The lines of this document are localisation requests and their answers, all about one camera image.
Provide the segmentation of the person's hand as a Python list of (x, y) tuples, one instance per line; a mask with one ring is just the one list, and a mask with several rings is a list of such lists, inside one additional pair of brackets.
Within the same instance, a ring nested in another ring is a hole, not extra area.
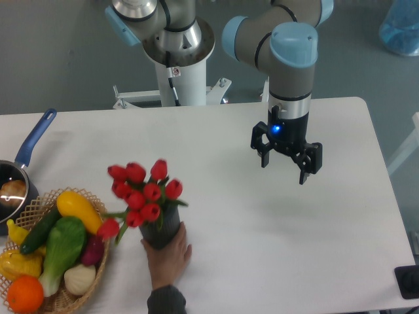
[(154, 249), (142, 239), (153, 290), (173, 286), (184, 272), (192, 256), (192, 245), (187, 243), (185, 223), (181, 222), (174, 238), (160, 250)]

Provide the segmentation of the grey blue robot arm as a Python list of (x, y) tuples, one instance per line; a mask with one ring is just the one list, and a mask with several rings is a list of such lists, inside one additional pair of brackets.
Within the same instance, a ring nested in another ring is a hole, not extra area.
[[(292, 159), (303, 183), (322, 166), (323, 147), (306, 131), (318, 59), (316, 28), (330, 17), (332, 1), (272, 1), (255, 18), (227, 22), (221, 42), (235, 60), (268, 76), (268, 118), (254, 126), (251, 147), (267, 166), (275, 150)], [(161, 104), (205, 105), (206, 61), (215, 47), (210, 25), (194, 1), (113, 1), (105, 16), (127, 44), (140, 44), (154, 63)]]

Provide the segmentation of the grey sleeved forearm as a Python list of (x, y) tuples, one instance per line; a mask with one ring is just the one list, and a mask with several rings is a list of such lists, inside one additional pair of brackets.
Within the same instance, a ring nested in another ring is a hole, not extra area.
[(186, 299), (173, 285), (151, 292), (147, 300), (149, 314), (186, 314)]

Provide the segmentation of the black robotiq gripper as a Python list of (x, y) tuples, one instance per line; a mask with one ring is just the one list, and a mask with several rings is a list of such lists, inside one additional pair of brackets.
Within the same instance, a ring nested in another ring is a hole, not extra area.
[[(306, 131), (309, 114), (299, 118), (285, 119), (278, 105), (268, 112), (268, 126), (258, 122), (252, 129), (251, 148), (261, 158), (261, 167), (269, 163), (269, 152), (275, 150), (289, 156), (300, 169), (299, 184), (303, 185), (311, 174), (322, 167), (323, 145), (307, 143)], [(266, 135), (268, 142), (263, 142)]]

